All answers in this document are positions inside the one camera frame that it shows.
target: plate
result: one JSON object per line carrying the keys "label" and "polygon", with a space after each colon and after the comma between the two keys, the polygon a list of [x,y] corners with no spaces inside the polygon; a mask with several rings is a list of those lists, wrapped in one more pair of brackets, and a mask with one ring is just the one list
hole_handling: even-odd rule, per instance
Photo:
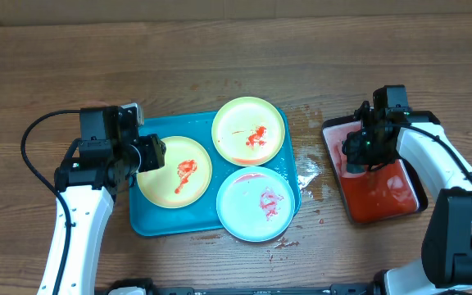
{"label": "plate", "polygon": [[261,98],[227,102],[212,123],[218,153],[238,166],[258,166],[272,159],[284,142],[285,125],[278,110]]}
{"label": "plate", "polygon": [[212,177],[209,154],[198,142],[183,136],[162,139],[165,166],[139,173],[138,186],[150,202],[164,208],[181,208],[198,200]]}
{"label": "plate", "polygon": [[220,186],[216,210],[234,237],[264,242],[287,229],[294,216],[294,194],[278,173],[264,167],[236,170]]}

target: wall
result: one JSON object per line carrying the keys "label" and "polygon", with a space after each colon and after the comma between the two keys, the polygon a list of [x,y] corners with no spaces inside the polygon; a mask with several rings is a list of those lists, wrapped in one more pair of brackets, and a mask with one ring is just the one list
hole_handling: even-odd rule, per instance
{"label": "wall", "polygon": [[472,12],[472,0],[0,0],[0,25]]}

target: food residue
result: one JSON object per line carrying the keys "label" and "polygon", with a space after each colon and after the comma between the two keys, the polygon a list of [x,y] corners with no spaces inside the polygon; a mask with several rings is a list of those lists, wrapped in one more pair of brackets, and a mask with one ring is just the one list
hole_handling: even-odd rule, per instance
{"label": "food residue", "polygon": [[236,161],[241,164],[247,164],[247,165],[256,165],[257,163],[264,161],[267,157],[262,157],[260,159],[240,159],[233,157],[233,161]]}
{"label": "food residue", "polygon": [[297,246],[297,245],[300,244],[300,242],[298,242],[298,241],[287,243],[288,240],[286,238],[282,238],[282,239],[278,240],[278,242],[280,242],[280,243],[275,246],[275,249],[281,249],[283,247],[290,247],[290,246]]}
{"label": "food residue", "polygon": [[183,161],[178,165],[178,176],[180,179],[179,187],[174,191],[175,193],[181,192],[181,189],[188,182],[188,177],[197,170],[197,164],[195,160]]}
{"label": "food residue", "polygon": [[246,174],[246,175],[242,175],[241,177],[239,177],[238,179],[236,179],[234,181],[235,184],[237,183],[240,183],[240,182],[243,182],[243,181],[247,181],[247,180],[251,180],[251,179],[257,179],[257,178],[262,178],[262,177],[266,177],[265,175],[263,174],[259,174],[259,173],[249,173],[249,174]]}
{"label": "food residue", "polygon": [[221,238],[221,234],[209,234],[207,236],[201,236],[201,237],[192,237],[191,239],[195,240],[210,240],[214,238]]}
{"label": "food residue", "polygon": [[252,147],[252,148],[254,148],[255,144],[259,144],[260,146],[265,145],[266,141],[263,139],[263,136],[266,134],[266,131],[267,131],[267,128],[265,128],[264,126],[258,127],[258,129],[256,129],[256,132],[254,134],[251,134],[251,136],[249,136],[245,144],[247,144],[249,147]]}
{"label": "food residue", "polygon": [[270,220],[271,216],[278,215],[279,208],[276,206],[278,202],[283,200],[284,197],[276,195],[272,188],[266,187],[265,192],[261,194],[260,208],[264,211],[267,221]]}

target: ketchup smear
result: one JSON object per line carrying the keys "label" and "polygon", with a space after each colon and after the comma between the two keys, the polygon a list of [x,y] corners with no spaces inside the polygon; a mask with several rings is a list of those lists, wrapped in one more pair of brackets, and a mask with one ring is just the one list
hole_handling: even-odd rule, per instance
{"label": "ketchup smear", "polygon": [[184,184],[188,182],[188,177],[197,169],[197,164],[195,160],[183,161],[178,165],[178,176],[181,180],[179,187],[174,191],[175,193],[181,192],[181,189],[184,187]]}
{"label": "ketchup smear", "polygon": [[245,144],[247,144],[249,147],[254,147],[256,143],[263,146],[264,144],[266,144],[266,141],[263,140],[263,135],[266,134],[266,131],[267,128],[265,128],[264,126],[258,127],[258,129],[256,129],[256,132],[249,136],[248,141]]}
{"label": "ketchup smear", "polygon": [[238,179],[236,179],[234,181],[234,183],[237,184],[237,183],[240,183],[240,182],[243,182],[243,181],[248,181],[248,180],[251,180],[251,179],[257,179],[257,178],[263,178],[263,177],[265,177],[265,176],[262,175],[262,174],[259,174],[259,173],[249,173],[249,174],[240,176]]}
{"label": "ketchup smear", "polygon": [[284,197],[276,195],[271,188],[265,188],[265,192],[261,194],[260,208],[265,213],[265,216],[267,216],[267,221],[270,220],[271,216],[275,216],[278,214],[278,211],[276,209],[279,208],[276,208],[276,205],[278,205],[278,201],[281,201],[283,199]]}

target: plate rim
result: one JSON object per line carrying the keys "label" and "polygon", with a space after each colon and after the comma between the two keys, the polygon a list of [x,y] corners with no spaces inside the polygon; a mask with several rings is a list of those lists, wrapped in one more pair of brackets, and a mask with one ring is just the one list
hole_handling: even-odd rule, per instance
{"label": "plate rim", "polygon": [[[222,152],[220,152],[221,148],[218,146],[218,143],[216,142],[215,140],[215,136],[214,136],[214,126],[216,125],[216,120],[221,120],[220,117],[218,116],[220,114],[220,112],[222,110],[225,109],[228,109],[231,107],[231,105],[235,104],[237,101],[239,100],[243,100],[243,99],[250,99],[250,100],[254,100],[256,102],[261,102],[261,103],[265,103],[266,105],[269,105],[272,107],[272,109],[275,111],[275,114],[278,115],[279,119],[280,119],[280,128],[282,130],[282,138],[280,140],[280,144],[279,146],[275,149],[275,151],[273,153],[271,153],[269,156],[267,156],[264,160],[262,161],[258,161],[256,164],[244,164],[244,163],[241,163],[239,161],[234,161],[232,158],[228,158],[226,157]],[[212,142],[214,143],[214,148],[216,149],[216,151],[221,155],[221,157],[223,157],[226,161],[232,163],[232,164],[235,164],[236,166],[241,166],[241,167],[253,167],[253,166],[260,166],[260,165],[263,165],[265,164],[266,162],[272,160],[272,158],[276,157],[276,155],[278,155],[279,153],[279,150],[282,148],[282,146],[284,145],[284,141],[285,141],[285,133],[287,132],[287,130],[285,129],[285,122],[284,122],[284,118],[282,117],[282,115],[279,113],[278,111],[278,108],[275,107],[275,105],[273,105],[272,103],[270,102],[267,102],[265,99],[263,98],[257,98],[257,97],[251,97],[251,96],[245,96],[245,97],[240,97],[240,98],[235,98],[235,99],[232,99],[230,101],[228,101],[225,105],[223,105],[217,112],[216,112],[216,115],[214,116],[214,119],[212,120],[212,128],[211,128],[211,138],[212,138]]]}
{"label": "plate rim", "polygon": [[[224,220],[221,218],[220,193],[221,193],[222,189],[226,188],[228,185],[230,185],[232,182],[234,182],[238,177],[241,177],[242,175],[249,174],[249,173],[262,173],[264,175],[272,174],[275,177],[277,177],[277,179],[279,179],[279,182],[281,182],[287,188],[289,198],[291,199],[291,210],[289,211],[288,222],[286,222],[285,225],[282,226],[281,230],[277,234],[275,234],[274,236],[263,238],[263,239],[256,239],[256,240],[249,239],[249,238],[241,238],[237,234],[234,234],[234,232],[231,231],[226,226]],[[276,238],[279,235],[281,235],[289,227],[289,225],[293,221],[294,211],[295,211],[294,207],[295,206],[296,206],[296,198],[294,197],[293,189],[288,184],[288,181],[285,180],[285,178],[282,177],[282,175],[280,175],[278,172],[276,172],[272,169],[269,169],[269,168],[261,167],[261,166],[249,166],[249,167],[244,167],[244,168],[236,170],[231,175],[227,176],[227,178],[223,181],[223,183],[221,183],[220,189],[218,190],[218,193],[216,195],[216,213],[218,214],[218,219],[220,220],[220,223],[223,225],[224,229],[227,230],[229,232],[229,234],[232,234],[235,238],[239,238],[243,241],[252,242],[252,243],[261,243],[261,242],[270,241],[271,239]]]}
{"label": "plate rim", "polygon": [[158,206],[158,207],[161,207],[161,208],[165,208],[165,209],[180,209],[180,208],[183,208],[183,207],[186,207],[188,205],[191,205],[193,203],[195,203],[197,200],[200,199],[200,197],[203,196],[203,194],[207,191],[207,189],[209,188],[209,185],[211,185],[211,179],[212,179],[212,173],[213,173],[213,168],[212,168],[212,160],[211,160],[211,156],[209,155],[209,153],[207,152],[207,150],[199,143],[197,142],[196,140],[192,139],[192,138],[188,138],[186,136],[181,136],[181,135],[173,135],[173,136],[167,136],[165,138],[162,138],[161,141],[167,139],[169,140],[168,138],[171,138],[171,139],[183,139],[185,138],[186,140],[188,141],[191,141],[193,142],[194,144],[196,144],[200,150],[206,155],[206,159],[208,160],[209,162],[209,177],[208,177],[208,181],[206,182],[206,186],[205,188],[202,190],[202,193],[199,193],[198,196],[196,198],[194,198],[191,202],[188,202],[186,203],[185,205],[181,205],[181,206],[162,206],[161,204],[157,204],[155,203],[153,200],[151,200],[149,197],[147,197],[147,195],[145,195],[145,193],[143,192],[141,186],[139,186],[139,182],[138,182],[138,187],[139,187],[139,191],[141,192],[141,194],[149,201],[151,202],[152,204]]}

